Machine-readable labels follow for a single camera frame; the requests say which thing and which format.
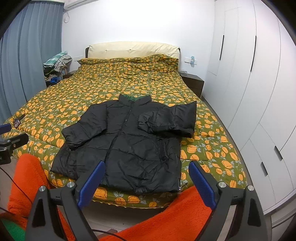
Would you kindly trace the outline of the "wall socket with blue plug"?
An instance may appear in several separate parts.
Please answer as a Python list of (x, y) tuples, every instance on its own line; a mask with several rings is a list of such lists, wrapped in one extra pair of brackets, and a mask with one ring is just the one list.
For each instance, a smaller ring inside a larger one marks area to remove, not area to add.
[(195, 59), (194, 56), (185, 57), (184, 62), (187, 64), (190, 64), (191, 67), (194, 67), (195, 65), (197, 65), (197, 60)]

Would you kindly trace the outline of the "small dark tag on quilt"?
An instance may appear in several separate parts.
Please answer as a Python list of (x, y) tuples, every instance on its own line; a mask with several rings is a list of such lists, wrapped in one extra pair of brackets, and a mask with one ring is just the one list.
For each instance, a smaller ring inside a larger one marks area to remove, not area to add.
[(21, 116), (17, 117), (13, 121), (14, 128), (18, 128), (21, 125), (21, 120), (25, 117), (25, 114), (22, 114)]

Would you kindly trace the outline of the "dark wooden right nightstand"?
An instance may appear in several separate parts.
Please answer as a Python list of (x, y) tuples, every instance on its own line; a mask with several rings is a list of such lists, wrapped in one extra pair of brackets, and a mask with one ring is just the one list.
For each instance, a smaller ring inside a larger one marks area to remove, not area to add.
[(191, 89), (197, 97), (201, 98), (204, 87), (204, 80), (202, 80), (197, 75), (189, 73), (180, 72), (179, 74), (187, 87), (189, 87), (189, 89)]

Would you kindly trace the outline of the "white wardrobe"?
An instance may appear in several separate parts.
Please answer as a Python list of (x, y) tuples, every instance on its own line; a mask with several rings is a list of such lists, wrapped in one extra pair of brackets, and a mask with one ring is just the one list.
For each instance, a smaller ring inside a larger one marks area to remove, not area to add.
[(238, 148), (274, 232), (295, 217), (295, 43), (270, 4), (215, 1), (203, 95)]

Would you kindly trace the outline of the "white air conditioner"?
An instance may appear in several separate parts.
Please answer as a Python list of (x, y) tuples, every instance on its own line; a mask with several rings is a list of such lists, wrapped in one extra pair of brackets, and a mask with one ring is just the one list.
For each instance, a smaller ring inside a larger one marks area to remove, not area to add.
[(64, 10), (68, 11), (94, 1), (96, 0), (65, 0)]

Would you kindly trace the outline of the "orange fleece trousers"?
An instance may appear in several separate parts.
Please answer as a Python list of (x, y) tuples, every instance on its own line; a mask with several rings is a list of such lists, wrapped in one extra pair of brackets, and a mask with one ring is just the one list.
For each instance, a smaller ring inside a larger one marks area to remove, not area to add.
[[(23, 154), (16, 164), (8, 209), (1, 221), (14, 240), (25, 239), (27, 217), (40, 186), (50, 187), (37, 157)], [(195, 187), (182, 192), (163, 212), (102, 240), (195, 240), (211, 213)]]

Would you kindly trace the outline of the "black puffer jacket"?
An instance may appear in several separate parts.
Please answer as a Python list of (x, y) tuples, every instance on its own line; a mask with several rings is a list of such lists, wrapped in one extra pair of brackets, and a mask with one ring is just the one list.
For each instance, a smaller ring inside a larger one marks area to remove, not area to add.
[(76, 180), (102, 161), (104, 187), (134, 194), (177, 192), (181, 139), (193, 137), (196, 112), (196, 102), (167, 106), (150, 96), (120, 95), (93, 104), (62, 130), (65, 143), (51, 170)]

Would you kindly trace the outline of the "blue grey curtain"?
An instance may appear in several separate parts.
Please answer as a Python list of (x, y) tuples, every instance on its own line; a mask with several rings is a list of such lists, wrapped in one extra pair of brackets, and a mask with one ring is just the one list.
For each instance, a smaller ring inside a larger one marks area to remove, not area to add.
[(32, 1), (1, 38), (1, 123), (46, 88), (43, 63), (61, 52), (64, 5)]

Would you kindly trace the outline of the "cream padded headboard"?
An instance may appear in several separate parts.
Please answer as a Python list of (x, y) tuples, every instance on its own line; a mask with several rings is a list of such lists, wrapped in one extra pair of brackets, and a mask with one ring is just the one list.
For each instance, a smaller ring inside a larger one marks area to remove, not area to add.
[(180, 59), (180, 48), (165, 43), (121, 41), (97, 43), (85, 50), (86, 58), (95, 59), (147, 57), (154, 54)]

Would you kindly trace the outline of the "green floral bed quilt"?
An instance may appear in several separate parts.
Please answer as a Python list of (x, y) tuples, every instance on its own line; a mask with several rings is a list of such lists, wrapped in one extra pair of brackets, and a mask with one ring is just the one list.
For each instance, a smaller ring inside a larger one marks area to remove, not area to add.
[(51, 171), (53, 160), (65, 142), (61, 131), (76, 123), (90, 105), (116, 100), (120, 94), (133, 97), (150, 95), (153, 101), (167, 106), (195, 101), (194, 135), (181, 140), (181, 190), (193, 185), (188, 173), (191, 161), (197, 161), (217, 181), (223, 181), (232, 188), (245, 188), (246, 174), (236, 150), (215, 115), (185, 85), (177, 70), (178, 63), (177, 59), (162, 54), (107, 60), (82, 59), (74, 75), (40, 91), (22, 106), (15, 113), (15, 117), (23, 117), (21, 125), (5, 133), (3, 138), (26, 133), (29, 141), (14, 150), (14, 157), (19, 158), (23, 154), (37, 157), (49, 183), (62, 187), (69, 179)]

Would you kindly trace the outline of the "pile of clothes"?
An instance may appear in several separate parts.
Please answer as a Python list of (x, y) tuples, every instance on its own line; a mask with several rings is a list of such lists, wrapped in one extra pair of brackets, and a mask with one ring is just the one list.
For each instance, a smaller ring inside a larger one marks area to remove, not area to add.
[(46, 87), (59, 83), (64, 75), (68, 73), (68, 67), (72, 62), (72, 57), (67, 51), (60, 52), (43, 63), (43, 73)]

